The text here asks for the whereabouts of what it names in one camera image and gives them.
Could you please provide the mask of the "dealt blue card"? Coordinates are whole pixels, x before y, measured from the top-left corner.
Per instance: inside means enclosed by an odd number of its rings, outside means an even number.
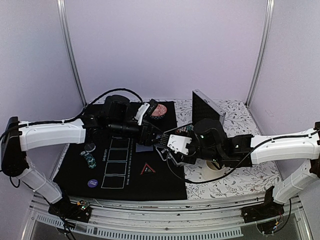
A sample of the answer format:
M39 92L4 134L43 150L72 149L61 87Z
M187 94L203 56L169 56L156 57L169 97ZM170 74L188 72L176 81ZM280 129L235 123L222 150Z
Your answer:
M145 145L140 145L140 144L136 144L135 147L135 152L136 153L142 153L142 152L152 152L154 150L154 147L151 146L145 146Z

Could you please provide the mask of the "red triangular all-in marker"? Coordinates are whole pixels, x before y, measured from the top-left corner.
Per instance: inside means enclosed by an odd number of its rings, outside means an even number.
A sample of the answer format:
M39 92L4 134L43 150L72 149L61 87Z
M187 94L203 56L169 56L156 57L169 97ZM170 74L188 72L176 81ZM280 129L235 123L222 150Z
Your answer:
M146 174L155 174L156 171L148 164L145 163L145 165L143 166L140 175L146 175Z

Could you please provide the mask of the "clear acrylic dealer button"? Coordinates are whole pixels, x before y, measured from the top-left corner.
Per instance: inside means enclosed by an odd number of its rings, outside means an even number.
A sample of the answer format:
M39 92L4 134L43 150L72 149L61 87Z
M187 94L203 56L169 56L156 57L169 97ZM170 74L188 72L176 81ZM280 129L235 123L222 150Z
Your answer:
M93 152L94 150L96 149L96 145L92 142L92 143L87 143L85 146L84 146L84 150L88 153L91 153Z

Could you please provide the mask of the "green blue poker chip stack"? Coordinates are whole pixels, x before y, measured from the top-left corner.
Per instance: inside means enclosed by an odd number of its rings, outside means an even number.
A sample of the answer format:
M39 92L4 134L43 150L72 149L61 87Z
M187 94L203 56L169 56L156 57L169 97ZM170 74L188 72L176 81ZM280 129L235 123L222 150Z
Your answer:
M86 160L90 169L94 169L97 166L96 160L90 152L82 151L80 153L80 156L82 156Z

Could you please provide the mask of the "purple small blind button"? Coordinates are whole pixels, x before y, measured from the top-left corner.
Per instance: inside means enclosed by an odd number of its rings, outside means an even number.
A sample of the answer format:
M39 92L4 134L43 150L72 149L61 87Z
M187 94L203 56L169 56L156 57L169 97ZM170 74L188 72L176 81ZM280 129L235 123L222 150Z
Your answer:
M89 188L95 188L95 187L97 187L98 186L98 181L96 180L96 179L91 179L91 180L89 180L88 182L87 182L87 186L89 187Z

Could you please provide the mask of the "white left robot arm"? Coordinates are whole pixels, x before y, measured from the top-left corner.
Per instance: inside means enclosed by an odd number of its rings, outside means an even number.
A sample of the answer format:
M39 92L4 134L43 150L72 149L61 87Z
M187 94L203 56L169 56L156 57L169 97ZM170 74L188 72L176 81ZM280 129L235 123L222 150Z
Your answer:
M22 122L11 117L0 137L1 170L41 194L63 217L70 217L75 211L74 205L56 183L32 165L27 159L27 151L61 144L94 143L99 146L111 137L133 138L141 145L150 146L162 132L147 121L157 106L158 102L151 99L135 108L128 98L111 95L95 114L43 122Z

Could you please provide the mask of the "white ceramic mug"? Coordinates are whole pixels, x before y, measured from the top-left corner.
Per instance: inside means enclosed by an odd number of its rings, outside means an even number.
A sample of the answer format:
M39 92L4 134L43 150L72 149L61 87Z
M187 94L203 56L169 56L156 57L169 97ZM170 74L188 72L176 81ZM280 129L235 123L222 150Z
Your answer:
M201 176L204 182L211 181L224 176L226 167L217 162L204 161L201 169Z

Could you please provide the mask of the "red patterned ceramic bowl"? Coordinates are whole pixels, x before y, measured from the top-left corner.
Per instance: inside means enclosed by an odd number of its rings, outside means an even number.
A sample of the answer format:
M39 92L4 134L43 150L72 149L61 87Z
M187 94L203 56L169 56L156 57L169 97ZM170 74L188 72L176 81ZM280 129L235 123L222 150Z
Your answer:
M165 117L168 109L163 104L158 104L153 113L150 116L151 120L161 120Z

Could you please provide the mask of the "red white poker chip stack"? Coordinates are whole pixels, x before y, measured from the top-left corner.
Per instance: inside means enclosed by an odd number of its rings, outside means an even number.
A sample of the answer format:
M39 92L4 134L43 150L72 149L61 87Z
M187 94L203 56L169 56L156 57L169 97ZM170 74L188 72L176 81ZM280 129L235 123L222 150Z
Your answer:
M193 127L191 125L188 125L178 128L174 133L176 135L188 136L192 130Z

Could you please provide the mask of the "black poker table mat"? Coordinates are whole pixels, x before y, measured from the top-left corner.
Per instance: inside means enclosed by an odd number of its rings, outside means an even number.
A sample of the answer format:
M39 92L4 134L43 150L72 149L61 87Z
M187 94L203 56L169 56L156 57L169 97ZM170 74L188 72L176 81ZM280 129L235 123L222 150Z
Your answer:
M68 196L121 200L121 201L172 201L187 199L183 167L162 161L153 151L136 152L136 141L130 138L109 137L97 142L91 152L96 161L89 168L80 156L84 144L70 144L53 181ZM156 173L140 175L145 163ZM96 179L98 186L88 187Z

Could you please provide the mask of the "floral white tablecloth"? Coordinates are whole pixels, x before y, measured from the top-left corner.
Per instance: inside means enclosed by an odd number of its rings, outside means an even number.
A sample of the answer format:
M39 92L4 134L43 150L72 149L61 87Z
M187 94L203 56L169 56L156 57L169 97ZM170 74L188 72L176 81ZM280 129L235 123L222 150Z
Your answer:
M252 167L231 170L226 167L223 179L204 181L201 175L204 160L197 160L194 165L187 164L184 177L187 198L185 200L217 199L234 196L259 194L265 192L281 178L273 162L264 162Z

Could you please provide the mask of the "aluminium front rail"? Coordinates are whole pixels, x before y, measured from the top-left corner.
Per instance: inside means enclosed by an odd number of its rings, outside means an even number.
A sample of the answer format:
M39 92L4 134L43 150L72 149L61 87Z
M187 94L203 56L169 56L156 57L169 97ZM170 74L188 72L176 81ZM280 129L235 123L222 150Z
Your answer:
M275 233L275 217L245 222L242 208L263 202L263 195L174 201L89 199L88 222L72 220L65 229L35 194L22 232L24 240L313 240L302 202L295 196L284 206Z

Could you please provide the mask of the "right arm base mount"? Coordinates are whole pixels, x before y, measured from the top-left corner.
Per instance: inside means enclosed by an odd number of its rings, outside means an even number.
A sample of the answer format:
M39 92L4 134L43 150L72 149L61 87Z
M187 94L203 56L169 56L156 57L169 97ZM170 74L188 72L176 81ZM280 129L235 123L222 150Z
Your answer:
M241 216L245 223L262 221L269 218L280 217L284 214L284 204L274 202L273 190L274 186L268 188L264 195L263 203L243 207L241 209ZM263 222L257 225L257 229L264 235L274 234L278 228L279 220L271 222Z

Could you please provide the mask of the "left aluminium frame post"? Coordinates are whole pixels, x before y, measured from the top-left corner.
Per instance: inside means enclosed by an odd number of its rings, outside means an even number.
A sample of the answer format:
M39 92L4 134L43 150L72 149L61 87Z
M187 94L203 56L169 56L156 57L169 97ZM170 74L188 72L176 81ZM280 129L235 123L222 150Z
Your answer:
M77 68L76 58L73 51L72 40L70 35L70 29L67 18L66 4L64 0L57 0L57 10L59 15L59 21L61 25L62 35L64 39L64 44L66 47L68 61L71 67L71 72L75 82L76 90L79 95L80 102L83 106L86 106L87 100L85 97L85 92L81 83L79 71Z

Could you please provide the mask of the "aluminium frame post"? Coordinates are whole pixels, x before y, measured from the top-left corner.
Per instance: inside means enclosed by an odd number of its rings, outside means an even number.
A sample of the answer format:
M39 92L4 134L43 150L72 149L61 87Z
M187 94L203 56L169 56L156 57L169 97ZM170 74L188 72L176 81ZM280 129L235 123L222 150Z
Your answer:
M265 53L268 45L268 39L271 31L274 8L275 8L275 0L267 0L258 55L257 55L251 83L249 86L248 94L245 101L245 105L247 106L248 109L251 107L251 104L253 102L254 95L258 86L258 81L259 81L260 73L262 70L263 61L264 61L264 57L265 57Z
M85 97L85 92L81 83L79 71L77 68L76 58L73 51L72 40L70 35L70 29L67 18L66 4L64 0L57 0L57 10L59 15L59 21L61 25L62 35L64 39L64 44L66 47L68 61L71 67L71 72L75 82L76 90L79 95L80 102L83 106L86 106L87 100Z

